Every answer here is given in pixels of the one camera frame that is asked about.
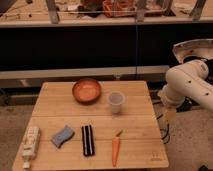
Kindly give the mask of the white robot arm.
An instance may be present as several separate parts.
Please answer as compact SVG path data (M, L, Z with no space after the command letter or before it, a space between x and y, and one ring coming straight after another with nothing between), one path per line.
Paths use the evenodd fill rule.
M205 81L208 74L208 65L202 60L192 60L166 72L166 84L158 92L165 122L173 119L186 97L213 113L213 85Z

